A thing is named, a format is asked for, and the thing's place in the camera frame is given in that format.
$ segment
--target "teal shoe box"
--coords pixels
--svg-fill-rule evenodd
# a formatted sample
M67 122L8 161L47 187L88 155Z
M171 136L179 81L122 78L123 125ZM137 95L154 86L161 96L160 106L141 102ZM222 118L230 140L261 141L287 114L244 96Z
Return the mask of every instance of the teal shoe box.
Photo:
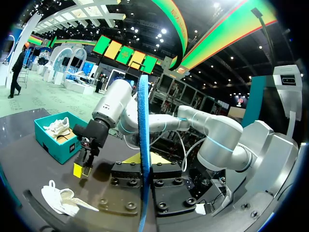
M48 127L57 119L63 120L65 117L69 118L70 129L73 129L76 124L81 125L82 127L86 127L88 124L70 112L63 112L34 120L36 140L52 157L54 157L61 164L64 164L66 161L68 161L76 154L76 152L82 148L81 143L77 140L76 135L71 135L71 138L64 141L63 143L59 143L45 132L43 126Z

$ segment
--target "ceiling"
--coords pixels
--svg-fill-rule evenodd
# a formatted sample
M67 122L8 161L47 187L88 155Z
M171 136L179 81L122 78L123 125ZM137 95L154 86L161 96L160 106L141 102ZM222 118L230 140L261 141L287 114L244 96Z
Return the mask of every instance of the ceiling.
M174 0L181 11L188 31L188 52L198 40L235 4L236 0ZM27 22L38 11L42 19L74 6L72 0L36 0L28 6L21 16L21 22ZM164 59L175 57L179 39L175 28L162 11L150 0L122 0L118 5L107 5L110 13L126 14L125 20L115 20L116 26L110 28L104 19L95 27L90 20L88 26L82 25L68 29L58 29L40 37L51 39L55 35L63 39L98 40L105 35L124 45L144 53ZM267 32L273 42L277 65L294 64L298 59L292 54L293 40L289 30L279 23L267 26ZM272 74L273 67L269 59L269 46L262 30L258 30L231 46L210 57L190 71L184 81L209 95L228 100L230 94L249 93L249 76Z

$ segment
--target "dark tabletop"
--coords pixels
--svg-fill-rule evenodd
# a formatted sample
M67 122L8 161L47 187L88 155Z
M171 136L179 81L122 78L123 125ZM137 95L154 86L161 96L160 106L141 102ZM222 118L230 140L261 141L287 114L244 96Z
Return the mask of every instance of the dark tabletop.
M35 134L33 133L33 120L36 118L35 115L37 118L40 118L46 116L47 112L44 112L43 109L36 110L35 112L32 111L32 116L29 116L30 112L23 112L19 113L18 116L12 115L11 119L7 117L5 120L3 118L0 119L0 122L6 122L6 127L3 131L6 131L7 135L10 133L10 135L13 135L11 136L12 139L7 140L10 144L0 150L0 162L13 192L22 204L19 215L35 231L38 231L40 228L47 226L47 223L28 203L23 195L25 190L29 189L33 197L43 207L66 223L69 220L69 216L60 215L49 207L41 194L42 187L48 185L49 180L54 180L56 188L70 188L74 191L75 197L96 207L95 203L98 202L109 183L109 171L113 164L116 161L123 161L135 155L138 151L129 149L124 141L108 136L104 148L100 150L99 156L95 157L91 175L79 179L73 176L73 162L77 154L61 165L36 141ZM23 115L27 116L23 117L21 130L24 133L21 133L16 122ZM156 231L153 202L151 199L144 231Z

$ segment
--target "teal panel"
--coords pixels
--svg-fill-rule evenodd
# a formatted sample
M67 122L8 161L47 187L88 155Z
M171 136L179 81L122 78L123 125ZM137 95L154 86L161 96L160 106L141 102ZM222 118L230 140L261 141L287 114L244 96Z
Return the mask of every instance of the teal panel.
M246 127L259 119L265 84L266 76L255 76L252 78L250 97L241 123L243 127Z

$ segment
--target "white shoe upper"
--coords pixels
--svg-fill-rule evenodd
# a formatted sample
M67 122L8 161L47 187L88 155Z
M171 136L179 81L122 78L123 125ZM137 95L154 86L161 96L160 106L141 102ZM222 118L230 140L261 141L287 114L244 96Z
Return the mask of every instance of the white shoe upper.
M51 123L49 127L44 127L46 133L48 133L52 138L57 138L59 135L66 135L70 132L67 132L69 129L69 119L65 117L63 120L56 120Z

